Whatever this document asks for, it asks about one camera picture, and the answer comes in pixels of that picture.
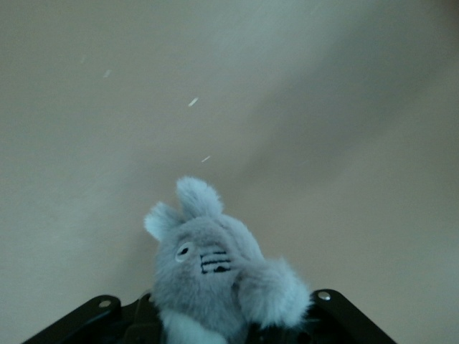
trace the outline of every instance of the gray stuffed animal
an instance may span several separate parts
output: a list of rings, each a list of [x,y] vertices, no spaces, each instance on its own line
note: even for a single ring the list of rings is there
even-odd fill
[[[240,221],[223,214],[217,192],[184,177],[181,213],[163,203],[145,227],[159,242],[153,299],[167,344],[244,343],[249,325],[294,328],[311,305],[284,260],[267,260]]]

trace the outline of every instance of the totoro plush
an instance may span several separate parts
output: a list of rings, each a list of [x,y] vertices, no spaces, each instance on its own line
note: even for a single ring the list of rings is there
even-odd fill
[[[158,203],[145,218],[159,241],[152,295],[163,341],[240,344],[253,323],[299,326],[311,301],[287,262],[265,259],[206,182],[184,177],[176,192],[181,211]]]

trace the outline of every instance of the white plush belly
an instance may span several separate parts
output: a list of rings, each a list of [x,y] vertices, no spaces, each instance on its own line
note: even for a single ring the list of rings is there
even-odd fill
[[[203,328],[185,314],[163,310],[160,317],[167,334],[166,344],[227,344],[222,335]]]

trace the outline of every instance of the plush eye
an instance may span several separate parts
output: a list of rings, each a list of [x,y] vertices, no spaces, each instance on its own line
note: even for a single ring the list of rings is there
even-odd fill
[[[185,244],[181,245],[180,248],[177,250],[175,255],[175,260],[179,263],[184,262],[188,259],[189,255],[193,251],[194,245],[192,242],[186,242]]]

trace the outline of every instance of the metal screw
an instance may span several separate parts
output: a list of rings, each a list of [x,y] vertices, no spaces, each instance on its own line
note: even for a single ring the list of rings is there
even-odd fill
[[[111,303],[112,302],[110,300],[103,300],[103,301],[100,302],[99,307],[100,308],[105,308],[105,307],[110,306]]]
[[[325,301],[330,301],[331,300],[331,296],[327,292],[319,292],[318,293],[318,297],[319,297],[319,299],[322,299],[322,300],[325,300]]]

